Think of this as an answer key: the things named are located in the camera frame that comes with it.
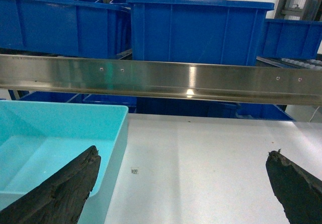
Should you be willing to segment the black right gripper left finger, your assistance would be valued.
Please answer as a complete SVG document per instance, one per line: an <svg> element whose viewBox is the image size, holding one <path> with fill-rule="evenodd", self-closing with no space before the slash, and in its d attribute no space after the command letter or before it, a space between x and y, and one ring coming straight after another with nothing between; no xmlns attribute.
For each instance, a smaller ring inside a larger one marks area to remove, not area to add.
<svg viewBox="0 0 322 224"><path fill-rule="evenodd" d="M1 223L78 223L96 183L101 157L93 145L1 210Z"/></svg>

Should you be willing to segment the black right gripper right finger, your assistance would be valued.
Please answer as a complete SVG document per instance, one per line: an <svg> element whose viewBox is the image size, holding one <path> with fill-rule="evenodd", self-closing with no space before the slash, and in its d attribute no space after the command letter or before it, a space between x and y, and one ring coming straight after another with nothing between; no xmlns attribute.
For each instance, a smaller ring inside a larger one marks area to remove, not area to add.
<svg viewBox="0 0 322 224"><path fill-rule="evenodd" d="M321 223L321 180L280 151L269 152L266 170L290 223Z"/></svg>

